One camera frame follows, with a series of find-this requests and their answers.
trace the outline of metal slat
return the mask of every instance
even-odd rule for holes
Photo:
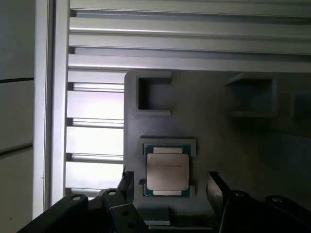
[[[123,129],[67,127],[67,153],[123,155]]]
[[[232,23],[142,19],[70,18],[70,31],[75,33],[113,33],[169,36],[210,36],[253,39],[311,39],[311,26],[267,23]]]
[[[279,40],[237,40],[207,38],[174,38],[159,36],[121,36],[71,34],[69,45],[73,47],[191,50],[254,53],[311,54],[311,44]]]
[[[124,84],[126,73],[127,71],[69,70],[68,82]]]
[[[67,117],[123,120],[123,105],[124,93],[69,91]]]
[[[311,17],[310,4],[299,4],[302,2],[306,1],[71,0],[70,7],[73,10]]]
[[[73,118],[72,126],[123,128],[124,120]]]
[[[66,162],[66,188],[116,188],[122,171],[122,164]]]
[[[123,164],[123,156],[102,154],[72,154],[71,161]]]
[[[161,69],[161,70],[210,70],[238,72],[311,72],[308,62],[251,61],[198,58],[156,58],[130,56],[69,55],[69,67],[86,69]]]

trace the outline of processor chip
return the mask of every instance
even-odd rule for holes
[[[189,155],[149,153],[146,164],[147,189],[154,195],[179,195],[189,188]]]

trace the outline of gray platform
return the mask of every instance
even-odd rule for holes
[[[125,77],[124,164],[126,170],[135,172],[134,204],[138,208],[145,204],[159,203],[169,205],[174,213],[182,216],[214,215],[206,198],[208,171],[218,171],[231,188],[246,191],[259,200],[277,193],[297,202],[301,201],[299,193],[284,188],[285,181],[293,182],[288,169],[275,169],[267,164],[272,156],[267,159],[260,155],[260,152],[266,153],[269,150],[265,146],[265,135],[277,117],[262,122],[254,116],[238,119],[230,116],[231,110],[241,105],[236,93],[225,85],[229,78],[237,75],[236,72],[173,72],[169,84],[153,83],[148,87],[144,101],[151,106],[149,110],[153,114],[140,115],[137,114],[137,96],[140,91],[137,83],[144,76],[156,77],[156,73],[150,74],[129,72]],[[282,75],[278,76],[277,81],[283,83]],[[156,113],[163,110],[169,114]],[[196,157],[191,158],[190,167],[190,178],[195,182],[194,197],[142,195],[142,187],[138,183],[146,175],[140,138],[196,139],[197,153]],[[306,205],[310,198],[303,202]]]

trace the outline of gray frame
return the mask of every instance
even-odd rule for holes
[[[33,218],[50,206],[53,0],[36,0]]]

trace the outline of white wall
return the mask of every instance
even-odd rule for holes
[[[0,2],[0,80],[34,76],[35,0]],[[31,143],[34,82],[0,83],[0,152]],[[33,151],[0,157],[0,232],[32,219]]]
[[[35,0],[2,0],[0,30],[0,79],[33,77]]]

